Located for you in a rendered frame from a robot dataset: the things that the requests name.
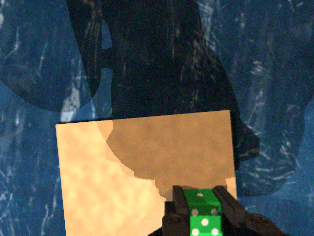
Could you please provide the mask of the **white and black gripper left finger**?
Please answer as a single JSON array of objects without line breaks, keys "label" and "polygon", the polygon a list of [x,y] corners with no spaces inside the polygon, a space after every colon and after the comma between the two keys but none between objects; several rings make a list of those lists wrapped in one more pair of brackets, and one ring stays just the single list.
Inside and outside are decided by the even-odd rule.
[{"label": "white and black gripper left finger", "polygon": [[190,236],[190,208],[182,187],[173,186],[173,201],[164,201],[164,214],[162,226],[147,236]]}]

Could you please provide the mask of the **green die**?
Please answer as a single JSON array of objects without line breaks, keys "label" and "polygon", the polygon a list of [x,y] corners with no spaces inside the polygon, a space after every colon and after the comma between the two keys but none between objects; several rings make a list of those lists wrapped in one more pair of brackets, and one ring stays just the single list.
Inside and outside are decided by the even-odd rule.
[{"label": "green die", "polygon": [[190,208],[190,236],[223,236],[223,207],[211,189],[183,189]]}]

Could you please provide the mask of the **tan square mat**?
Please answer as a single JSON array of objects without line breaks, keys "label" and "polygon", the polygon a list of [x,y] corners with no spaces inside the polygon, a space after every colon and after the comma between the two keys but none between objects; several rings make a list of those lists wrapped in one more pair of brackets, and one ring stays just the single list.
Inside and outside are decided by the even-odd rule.
[{"label": "tan square mat", "polygon": [[58,124],[66,236],[147,236],[173,186],[236,200],[230,110]]}]

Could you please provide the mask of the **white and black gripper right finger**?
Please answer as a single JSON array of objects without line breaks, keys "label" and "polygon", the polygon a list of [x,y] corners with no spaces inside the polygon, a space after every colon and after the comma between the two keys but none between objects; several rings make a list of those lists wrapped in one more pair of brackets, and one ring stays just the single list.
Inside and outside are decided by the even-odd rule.
[{"label": "white and black gripper right finger", "polygon": [[223,236],[291,236],[269,218],[245,212],[245,208],[223,187],[213,187],[223,207]]}]

